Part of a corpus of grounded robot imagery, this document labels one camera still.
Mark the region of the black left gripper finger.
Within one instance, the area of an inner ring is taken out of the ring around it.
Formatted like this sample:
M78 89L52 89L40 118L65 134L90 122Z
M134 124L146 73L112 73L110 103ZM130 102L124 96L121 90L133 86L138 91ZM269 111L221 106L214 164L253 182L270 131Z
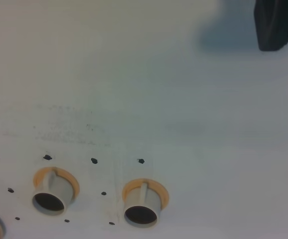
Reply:
M255 1L254 20L260 51L278 51L288 44L288 0Z

